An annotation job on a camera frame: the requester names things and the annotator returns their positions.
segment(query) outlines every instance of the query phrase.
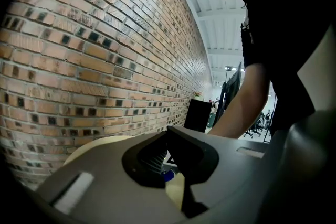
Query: black shirt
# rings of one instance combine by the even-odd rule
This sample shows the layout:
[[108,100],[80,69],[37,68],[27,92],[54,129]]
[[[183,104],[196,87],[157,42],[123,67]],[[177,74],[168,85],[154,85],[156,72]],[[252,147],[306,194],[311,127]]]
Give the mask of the black shirt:
[[278,98],[271,132],[288,129],[314,112],[297,72],[329,27],[333,0],[243,1],[249,17],[249,30],[241,31],[245,68],[265,66]]

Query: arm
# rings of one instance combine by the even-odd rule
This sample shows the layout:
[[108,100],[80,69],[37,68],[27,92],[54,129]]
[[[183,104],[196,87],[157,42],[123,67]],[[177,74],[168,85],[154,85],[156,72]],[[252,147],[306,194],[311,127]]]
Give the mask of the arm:
[[209,134],[239,138],[261,113],[268,91],[265,67],[260,63],[248,66],[243,85]]

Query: black monitor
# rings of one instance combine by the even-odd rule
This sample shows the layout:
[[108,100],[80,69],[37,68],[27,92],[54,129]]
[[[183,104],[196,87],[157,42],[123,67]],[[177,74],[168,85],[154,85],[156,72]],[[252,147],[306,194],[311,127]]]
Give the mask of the black monitor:
[[239,91],[241,72],[242,72],[242,63],[239,64],[237,71],[234,73],[231,79],[227,83],[223,83],[222,93],[220,95],[214,125],[221,118],[224,111],[227,109],[227,107],[229,106],[229,104],[232,102],[233,98]]

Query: brick wall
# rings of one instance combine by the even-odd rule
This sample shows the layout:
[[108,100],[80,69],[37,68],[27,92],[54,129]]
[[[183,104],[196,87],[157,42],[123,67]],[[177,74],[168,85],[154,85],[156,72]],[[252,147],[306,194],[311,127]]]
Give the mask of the brick wall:
[[0,141],[32,187],[94,139],[183,125],[211,88],[185,0],[13,0],[0,55]]

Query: white ceiling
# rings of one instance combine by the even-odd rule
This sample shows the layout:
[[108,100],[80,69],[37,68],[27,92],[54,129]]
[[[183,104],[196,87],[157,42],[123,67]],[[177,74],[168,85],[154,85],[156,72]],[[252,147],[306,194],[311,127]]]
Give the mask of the white ceiling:
[[[226,66],[238,67],[243,59],[240,25],[246,15],[242,0],[186,0],[207,51],[213,85],[225,81]],[[227,73],[227,80],[234,71]],[[272,85],[270,95],[274,96]]]

